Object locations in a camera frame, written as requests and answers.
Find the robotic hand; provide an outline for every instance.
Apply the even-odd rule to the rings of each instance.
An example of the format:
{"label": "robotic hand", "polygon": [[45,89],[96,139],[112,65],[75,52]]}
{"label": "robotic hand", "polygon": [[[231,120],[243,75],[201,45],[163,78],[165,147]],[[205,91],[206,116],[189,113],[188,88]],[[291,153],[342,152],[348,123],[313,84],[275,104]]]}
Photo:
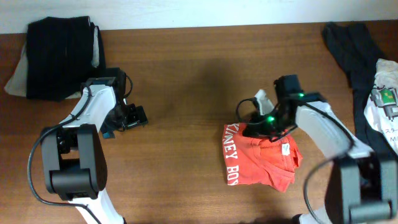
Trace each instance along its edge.
{"label": "robotic hand", "polygon": [[[44,129],[34,144],[28,161],[29,186],[40,202],[76,207],[87,223],[126,223],[115,211],[105,189],[108,171],[98,131],[104,138],[114,138],[113,131],[124,131],[148,121],[142,106],[126,105],[124,72],[119,70],[116,77],[91,78],[82,87],[81,99],[70,115],[60,124]],[[34,189],[30,169],[40,143],[45,186],[48,192],[69,203],[46,201]],[[79,158],[63,159],[62,154],[71,150],[77,150]]]}
{"label": "robotic hand", "polygon": [[[305,179],[304,199],[309,214],[299,223],[364,223],[392,219],[397,213],[397,160],[392,149],[371,149],[353,136],[333,114],[319,93],[304,93],[296,75],[274,82],[278,104],[273,107],[260,90],[254,98],[239,103],[239,122],[247,123],[244,136],[277,141],[295,128],[304,130],[326,160]],[[240,118],[242,102],[251,101],[256,112],[250,121]],[[308,201],[308,181],[318,169],[333,162],[325,206],[313,211]]]}

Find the white tag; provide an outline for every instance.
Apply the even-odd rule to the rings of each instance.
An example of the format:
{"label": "white tag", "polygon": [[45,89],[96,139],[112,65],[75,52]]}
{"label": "white tag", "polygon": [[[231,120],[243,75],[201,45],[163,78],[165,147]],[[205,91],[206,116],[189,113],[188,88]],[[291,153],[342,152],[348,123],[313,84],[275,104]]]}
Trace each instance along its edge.
{"label": "white tag", "polygon": [[284,156],[290,155],[290,144],[288,143],[282,144],[282,155]]}

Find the wooden table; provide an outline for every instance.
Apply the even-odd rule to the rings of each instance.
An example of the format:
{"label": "wooden table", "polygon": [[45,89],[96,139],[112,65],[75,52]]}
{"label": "wooden table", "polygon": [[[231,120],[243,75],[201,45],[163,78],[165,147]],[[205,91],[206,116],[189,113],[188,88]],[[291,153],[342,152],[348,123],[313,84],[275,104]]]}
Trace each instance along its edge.
{"label": "wooden table", "polygon": [[[398,22],[367,22],[372,37],[398,60]],[[323,44],[324,24],[285,24],[186,29],[102,31],[108,67],[120,67],[133,80],[128,101],[143,105],[149,125],[116,139],[101,139],[108,164],[107,190],[128,223],[239,223],[290,218],[306,213],[302,185],[323,159],[301,130],[292,135],[304,156],[296,182],[286,193],[266,185],[230,187],[221,151],[223,125],[236,122],[239,100],[266,90],[272,82],[298,74],[302,88],[320,91],[351,130],[351,90]],[[17,65],[24,34],[0,35],[0,84]],[[27,185],[27,158],[41,129],[61,121],[77,100],[61,103],[0,94],[0,222],[84,223],[74,208],[49,207]],[[44,187],[41,152],[34,157],[38,192],[59,201]],[[329,170],[310,185],[318,207]]]}

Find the folded black clothing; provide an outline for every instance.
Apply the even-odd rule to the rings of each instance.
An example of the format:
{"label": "folded black clothing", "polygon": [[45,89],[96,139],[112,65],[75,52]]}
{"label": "folded black clothing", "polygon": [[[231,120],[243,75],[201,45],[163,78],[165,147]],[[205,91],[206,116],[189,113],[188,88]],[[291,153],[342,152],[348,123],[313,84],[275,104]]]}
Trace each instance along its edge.
{"label": "folded black clothing", "polygon": [[353,89],[355,136],[375,151],[392,150],[385,137],[370,127],[364,115],[374,85],[376,62],[386,56],[363,23],[342,27],[330,22],[322,30],[322,37]]}
{"label": "folded black clothing", "polygon": [[100,30],[88,16],[29,24],[27,59],[30,99],[63,100],[106,67]]}

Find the red fabric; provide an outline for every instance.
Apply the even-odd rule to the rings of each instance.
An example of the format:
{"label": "red fabric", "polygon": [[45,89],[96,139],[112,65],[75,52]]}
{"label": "red fabric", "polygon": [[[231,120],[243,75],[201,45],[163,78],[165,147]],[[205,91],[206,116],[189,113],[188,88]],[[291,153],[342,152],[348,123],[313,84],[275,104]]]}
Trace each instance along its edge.
{"label": "red fabric", "polygon": [[[285,192],[294,183],[294,170],[303,159],[296,142],[286,137],[270,142],[268,139],[247,138],[242,135],[246,124],[224,126],[223,154],[227,166],[228,185],[270,185]],[[289,154],[282,154],[282,145],[289,144]]]}

